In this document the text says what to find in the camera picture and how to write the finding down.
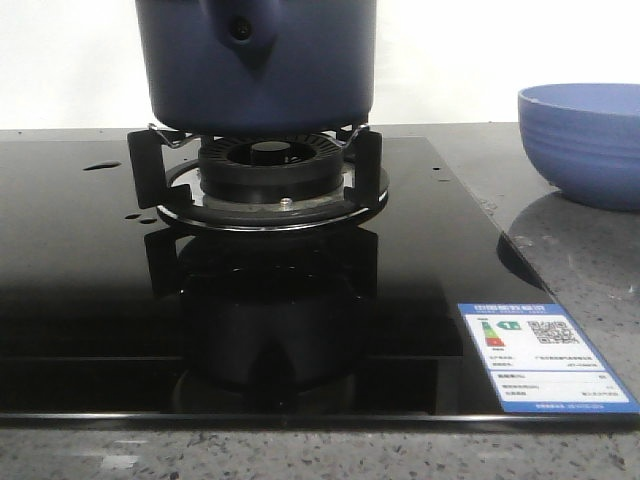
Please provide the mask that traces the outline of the right gas burner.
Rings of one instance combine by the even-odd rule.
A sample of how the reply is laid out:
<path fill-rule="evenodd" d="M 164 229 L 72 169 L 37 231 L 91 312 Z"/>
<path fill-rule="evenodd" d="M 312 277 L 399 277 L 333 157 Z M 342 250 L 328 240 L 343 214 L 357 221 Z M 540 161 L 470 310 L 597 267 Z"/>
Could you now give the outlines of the right gas burner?
<path fill-rule="evenodd" d="M 343 151 L 319 134 L 205 138 L 198 152 L 202 190 L 244 203 L 304 200 L 342 182 Z"/>

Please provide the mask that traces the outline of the blue ceramic bowl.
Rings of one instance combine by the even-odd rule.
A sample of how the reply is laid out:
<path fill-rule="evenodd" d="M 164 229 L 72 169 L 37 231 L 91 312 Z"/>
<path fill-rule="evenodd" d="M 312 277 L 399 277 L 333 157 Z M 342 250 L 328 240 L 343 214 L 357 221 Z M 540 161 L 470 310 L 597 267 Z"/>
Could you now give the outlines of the blue ceramic bowl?
<path fill-rule="evenodd" d="M 600 209 L 639 209 L 637 84 L 524 88 L 518 121 L 531 164 L 567 198 Z"/>

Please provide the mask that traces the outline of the blue energy label sticker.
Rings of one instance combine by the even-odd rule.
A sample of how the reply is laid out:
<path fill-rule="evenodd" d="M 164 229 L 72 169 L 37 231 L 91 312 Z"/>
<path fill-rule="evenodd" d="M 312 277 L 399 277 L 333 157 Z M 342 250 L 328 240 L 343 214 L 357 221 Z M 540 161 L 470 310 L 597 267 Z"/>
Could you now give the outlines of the blue energy label sticker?
<path fill-rule="evenodd" d="M 637 414 L 638 401 L 558 304 L 460 304 L 507 413 Z"/>

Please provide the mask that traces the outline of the right black pot support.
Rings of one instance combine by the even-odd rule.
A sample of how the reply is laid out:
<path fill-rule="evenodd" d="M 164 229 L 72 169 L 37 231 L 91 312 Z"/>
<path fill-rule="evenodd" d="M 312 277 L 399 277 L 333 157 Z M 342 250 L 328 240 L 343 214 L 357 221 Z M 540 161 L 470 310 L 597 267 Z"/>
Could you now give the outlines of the right black pot support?
<path fill-rule="evenodd" d="M 342 148 L 342 182 L 335 190 L 304 200 L 284 197 L 276 203 L 221 200 L 201 188 L 198 156 L 171 169 L 162 150 L 191 141 L 180 131 L 149 126 L 127 136 L 137 201 L 157 209 L 168 223 L 194 229 L 278 232 L 314 229 L 342 222 L 362 222 L 380 212 L 388 200 L 389 179 L 382 167 L 382 136 L 366 125 L 337 131 L 329 138 Z"/>

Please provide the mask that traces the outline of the blue cooking pot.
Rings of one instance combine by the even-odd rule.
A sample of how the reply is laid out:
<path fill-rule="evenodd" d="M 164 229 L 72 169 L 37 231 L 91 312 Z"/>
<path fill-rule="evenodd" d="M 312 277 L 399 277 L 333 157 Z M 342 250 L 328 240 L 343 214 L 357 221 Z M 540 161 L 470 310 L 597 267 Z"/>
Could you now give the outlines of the blue cooking pot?
<path fill-rule="evenodd" d="M 213 135 L 366 122 L 374 1 L 138 1 L 154 116 Z"/>

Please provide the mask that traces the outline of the black glass gas cooktop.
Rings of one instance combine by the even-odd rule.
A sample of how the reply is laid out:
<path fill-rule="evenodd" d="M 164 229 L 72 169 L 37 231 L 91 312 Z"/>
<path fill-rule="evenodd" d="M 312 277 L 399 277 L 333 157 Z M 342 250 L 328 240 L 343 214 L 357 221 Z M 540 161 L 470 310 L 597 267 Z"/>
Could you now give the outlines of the black glass gas cooktop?
<path fill-rule="evenodd" d="M 386 209 L 297 236 L 192 236 L 137 207 L 122 141 L 1 145 L 3 426 L 635 430 L 603 359 L 568 402 L 485 361 L 587 339 L 422 138 Z"/>

